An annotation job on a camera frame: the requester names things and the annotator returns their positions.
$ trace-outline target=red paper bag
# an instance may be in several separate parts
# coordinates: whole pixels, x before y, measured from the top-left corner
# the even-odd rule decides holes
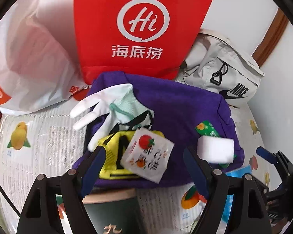
[[[212,0],[74,0],[80,66],[91,84],[121,70],[173,79]]]

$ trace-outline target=hi logo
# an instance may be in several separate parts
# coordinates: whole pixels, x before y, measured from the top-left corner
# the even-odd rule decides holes
[[[135,42],[149,42],[162,36],[169,25],[169,13],[157,0],[132,0],[118,13],[120,33]]]

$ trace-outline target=mint green glove cuff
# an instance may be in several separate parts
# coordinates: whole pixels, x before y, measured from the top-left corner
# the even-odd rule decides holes
[[[145,111],[150,111],[152,117],[154,117],[154,111],[141,104],[136,99],[132,90],[128,91],[122,98],[118,98],[116,101],[111,103],[109,107],[111,111],[115,112],[116,117],[120,121],[123,120],[124,122],[127,122],[126,120],[128,119],[134,119]],[[147,118],[141,126],[147,125],[149,122],[150,119]]]

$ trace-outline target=white wall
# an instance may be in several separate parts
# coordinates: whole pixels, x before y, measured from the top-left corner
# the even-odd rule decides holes
[[[277,10],[272,0],[213,0],[202,28],[221,32],[237,47],[253,54]]]
[[[202,27],[221,32],[252,54],[276,11],[272,0],[213,0]],[[73,0],[40,0],[38,18],[77,62]]]
[[[282,151],[293,163],[293,26],[284,35],[266,63],[266,73],[250,109],[260,129],[264,145],[271,152]],[[271,165],[271,188],[281,182]]]

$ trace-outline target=white plastic bag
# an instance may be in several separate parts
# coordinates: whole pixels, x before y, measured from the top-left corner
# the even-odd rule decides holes
[[[0,107],[6,114],[38,111],[87,86],[78,65],[37,20],[38,4],[18,0],[0,21]]]

